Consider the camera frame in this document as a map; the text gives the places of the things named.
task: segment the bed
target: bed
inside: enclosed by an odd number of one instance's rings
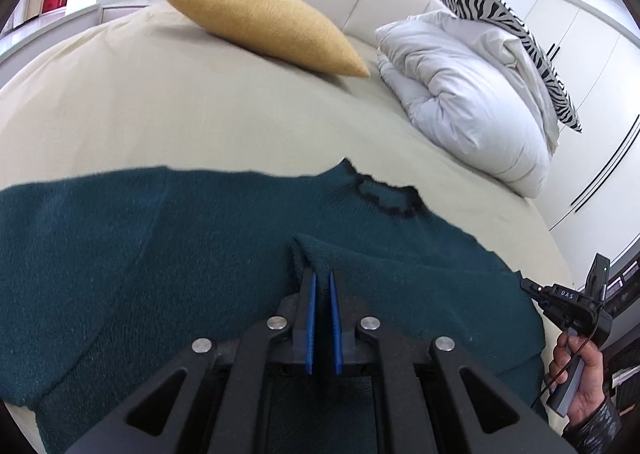
[[[431,144],[380,78],[375,28],[437,8],[435,0],[304,1],[343,30],[370,78],[257,56],[159,2],[52,47],[2,88],[0,189],[154,165],[297,176],[348,157],[376,179],[414,185],[514,271],[572,286],[532,202]],[[548,364],[558,331],[545,322],[545,334]],[[8,407],[44,452],[33,413]]]

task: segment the teal knit sweater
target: teal knit sweater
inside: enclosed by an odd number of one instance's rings
[[[194,338],[241,336],[328,272],[375,315],[448,335],[526,401],[543,376],[542,322],[515,274],[428,210],[415,189],[358,174],[139,169],[0,193],[0,398],[36,413],[49,454]],[[319,337],[319,347],[323,338]],[[281,380],[270,452],[374,454],[366,380]]]

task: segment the screw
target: screw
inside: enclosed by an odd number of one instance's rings
[[[363,327],[363,329],[373,331],[380,327],[380,320],[376,319],[375,317],[365,317],[364,319],[360,320],[360,325]]]
[[[206,353],[211,349],[212,345],[209,339],[195,339],[191,343],[191,349],[196,353]]]
[[[284,329],[287,325],[287,319],[275,315],[267,321],[267,328],[269,329]]]
[[[436,338],[436,348],[440,351],[451,351],[454,347],[456,347],[456,343],[453,342],[453,339],[449,337]]]

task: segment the black cable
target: black cable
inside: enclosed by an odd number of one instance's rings
[[[539,392],[539,394],[536,396],[536,399],[533,401],[533,403],[531,404],[530,408],[534,408],[536,403],[538,402],[538,400],[540,398],[542,398],[542,396],[551,388],[551,386],[553,385],[553,383],[558,380],[558,377],[564,373],[569,366],[571,366],[571,363],[574,362],[574,358],[577,358],[580,355],[580,352],[582,351],[582,348],[584,348],[584,346],[587,344],[587,342],[589,342],[593,336],[596,333],[596,330],[598,329],[597,324],[593,327],[593,331],[591,331],[591,335],[589,335],[589,338],[584,341],[582,344],[580,344],[580,347],[578,348],[578,351],[576,351],[575,353],[571,353],[571,356],[569,357],[569,361],[564,365],[564,367],[562,367],[562,369],[560,371],[558,371],[558,373],[556,373],[556,376],[554,376],[550,381],[548,381],[545,384],[545,387],[542,388],[542,390]]]

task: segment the sweater sleeve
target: sweater sleeve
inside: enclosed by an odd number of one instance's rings
[[[567,425],[562,437],[578,454],[604,454],[620,427],[618,410],[607,397],[589,420],[578,427]]]

